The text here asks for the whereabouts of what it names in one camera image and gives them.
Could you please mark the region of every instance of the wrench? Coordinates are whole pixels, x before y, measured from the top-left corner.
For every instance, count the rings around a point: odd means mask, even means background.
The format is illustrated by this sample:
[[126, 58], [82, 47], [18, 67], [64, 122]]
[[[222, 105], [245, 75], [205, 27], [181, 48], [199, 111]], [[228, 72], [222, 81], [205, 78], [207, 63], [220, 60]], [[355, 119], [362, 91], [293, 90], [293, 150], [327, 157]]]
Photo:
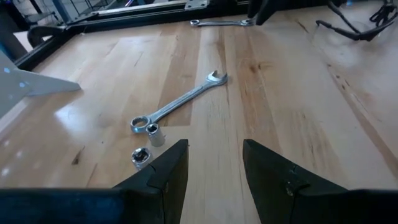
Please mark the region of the wrench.
[[218, 22], [200, 22], [199, 20], [190, 21], [192, 27], [200, 26], [253, 26], [252, 19], [244, 19], [241, 21], [218, 21]]
[[178, 99], [167, 104], [162, 109], [150, 115], [138, 116], [133, 118], [130, 122], [131, 131], [134, 133], [144, 133], [148, 125], [158, 122], [158, 120], [162, 119], [164, 116], [168, 115], [173, 110], [182, 106], [184, 103], [192, 100], [200, 93], [203, 93], [209, 88], [214, 86], [224, 85], [228, 81], [227, 74], [223, 75], [221, 78], [218, 78], [216, 76], [217, 76], [217, 71], [211, 72], [206, 77], [206, 80], [202, 85], [195, 87], [193, 90], [190, 90], [188, 93], [180, 96]]

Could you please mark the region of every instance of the wrench handle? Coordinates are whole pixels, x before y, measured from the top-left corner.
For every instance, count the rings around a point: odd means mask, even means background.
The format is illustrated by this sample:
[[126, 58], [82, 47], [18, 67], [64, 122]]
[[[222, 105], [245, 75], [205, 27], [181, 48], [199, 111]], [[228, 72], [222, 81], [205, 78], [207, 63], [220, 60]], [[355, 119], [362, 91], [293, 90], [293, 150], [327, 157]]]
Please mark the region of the wrench handle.
[[230, 21], [218, 21], [218, 22], [200, 22], [198, 26], [240, 26], [242, 23], [230, 22]]
[[164, 116], [168, 115], [171, 111], [175, 110], [176, 108], [182, 106], [184, 103], [192, 100], [196, 96], [198, 96], [200, 93], [203, 93], [207, 89], [215, 86], [212, 83], [206, 82], [205, 84], [202, 84], [193, 90], [190, 90], [186, 94], [182, 95], [180, 98], [174, 100], [173, 102], [167, 104], [164, 106], [162, 109], [156, 111], [155, 113], [149, 115], [151, 121], [153, 123], [158, 122], [158, 120], [162, 119]]

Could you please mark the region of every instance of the wrench open end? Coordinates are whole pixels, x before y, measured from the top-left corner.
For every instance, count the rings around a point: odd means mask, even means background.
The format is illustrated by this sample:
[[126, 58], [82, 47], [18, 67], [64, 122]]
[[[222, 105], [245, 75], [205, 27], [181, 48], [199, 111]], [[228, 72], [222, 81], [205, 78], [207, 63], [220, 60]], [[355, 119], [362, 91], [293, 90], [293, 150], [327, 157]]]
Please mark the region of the wrench open end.
[[211, 72], [206, 79], [209, 82], [217, 83], [217, 85], [223, 85], [228, 81], [228, 75], [225, 73], [222, 77], [219, 77], [217, 70], [215, 70], [214, 72]]

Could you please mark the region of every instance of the wood grain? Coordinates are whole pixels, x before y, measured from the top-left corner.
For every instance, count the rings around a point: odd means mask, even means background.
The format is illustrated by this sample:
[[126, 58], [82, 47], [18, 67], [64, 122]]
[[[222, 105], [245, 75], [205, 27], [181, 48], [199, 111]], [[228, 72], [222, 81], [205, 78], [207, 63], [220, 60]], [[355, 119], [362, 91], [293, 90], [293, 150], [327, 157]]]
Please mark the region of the wood grain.
[[[343, 12], [365, 28], [378, 7]], [[255, 27], [178, 22], [74, 37], [35, 71], [83, 90], [29, 98], [12, 122], [1, 120], [12, 125], [1, 128], [0, 186], [112, 187], [136, 172], [135, 148], [158, 156], [187, 138], [181, 223], [259, 223], [242, 158], [243, 139], [253, 138], [349, 189], [396, 189], [398, 30], [353, 42], [317, 27], [320, 18], [343, 26], [317, 7], [278, 12]], [[213, 70], [228, 73], [227, 85], [161, 120], [164, 146], [131, 132], [133, 117]]]

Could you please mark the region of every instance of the chrome socket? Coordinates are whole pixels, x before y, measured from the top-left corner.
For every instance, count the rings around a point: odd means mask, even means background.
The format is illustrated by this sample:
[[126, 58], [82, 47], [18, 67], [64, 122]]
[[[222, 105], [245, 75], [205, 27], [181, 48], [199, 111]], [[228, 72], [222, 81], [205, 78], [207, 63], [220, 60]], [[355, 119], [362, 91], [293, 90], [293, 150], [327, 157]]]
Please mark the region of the chrome socket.
[[149, 124], [146, 127], [145, 131], [148, 134], [148, 138], [152, 146], [155, 147], [163, 146], [165, 139], [162, 131], [160, 130], [159, 125]]
[[131, 161], [138, 171], [142, 170], [145, 166], [150, 164], [154, 157], [146, 147], [140, 147], [131, 154]]

